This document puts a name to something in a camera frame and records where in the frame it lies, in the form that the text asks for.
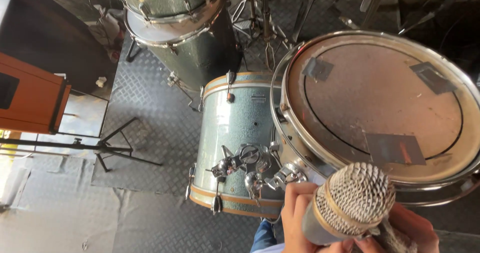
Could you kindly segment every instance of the hi-hat stand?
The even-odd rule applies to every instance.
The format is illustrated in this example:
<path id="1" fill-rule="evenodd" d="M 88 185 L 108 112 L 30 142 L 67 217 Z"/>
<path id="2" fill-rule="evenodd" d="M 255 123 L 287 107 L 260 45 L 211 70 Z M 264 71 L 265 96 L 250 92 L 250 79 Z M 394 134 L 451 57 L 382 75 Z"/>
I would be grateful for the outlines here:
<path id="1" fill-rule="evenodd" d="M 233 28 L 249 39 L 245 48 L 251 46 L 253 42 L 262 36 L 265 43 L 265 65 L 270 71 L 273 71 L 276 65 L 275 54 L 280 46 L 283 45 L 285 48 L 291 49 L 294 41 L 287 39 L 282 29 L 272 22 L 268 0 L 261 0 L 261 9 L 257 6 L 258 4 L 260 4 L 259 0 L 241 0 L 236 6 L 231 20 Z M 246 6 L 248 6 L 249 17 L 248 19 L 240 18 Z M 239 25 L 239 23 L 245 21 L 249 22 L 249 33 L 243 31 L 243 28 Z M 274 50 L 271 45 L 272 39 L 279 39 L 281 41 L 276 50 Z"/>
<path id="2" fill-rule="evenodd" d="M 106 167 L 105 162 L 103 160 L 104 158 L 101 156 L 101 154 L 110 154 L 110 156 L 127 158 L 127 159 L 140 161 L 140 162 L 144 162 L 144 163 L 149 163 L 149 164 L 153 164 L 153 165 L 157 165 L 157 166 L 163 165 L 162 163 L 155 163 L 155 162 L 152 162 L 152 161 L 149 161 L 149 160 L 145 160 L 145 159 L 142 159 L 142 158 L 136 158 L 136 157 L 132 156 L 132 152 L 134 151 L 134 149 L 130 145 L 129 141 L 127 140 L 127 137 L 125 137 L 125 134 L 122 132 L 122 130 L 136 120 L 138 120 L 138 118 L 136 118 L 136 117 L 132 118 L 130 121 L 123 124 L 123 126 L 116 129 L 114 132 L 112 132 L 110 135 L 108 135 L 104 139 L 100 139 L 99 142 L 95 146 L 82 145 L 81 144 L 81 139 L 75 139 L 75 142 L 73 144 L 63 144 L 63 143 L 52 143 L 52 142 L 40 142 L 40 141 L 28 141 L 28 140 L 15 140 L 15 139 L 0 138 L 0 144 L 19 145 L 19 146 L 47 146 L 47 147 L 71 148 L 71 149 L 78 149 L 78 150 L 93 150 L 95 155 L 96 155 L 96 158 L 99 160 L 99 162 L 102 165 L 103 170 L 105 170 L 105 172 L 109 172 L 111 169 L 108 169 Z M 122 134 L 123 138 L 128 143 L 129 147 L 115 147 L 115 146 L 111 146 L 108 143 L 109 140 L 118 133 Z"/>

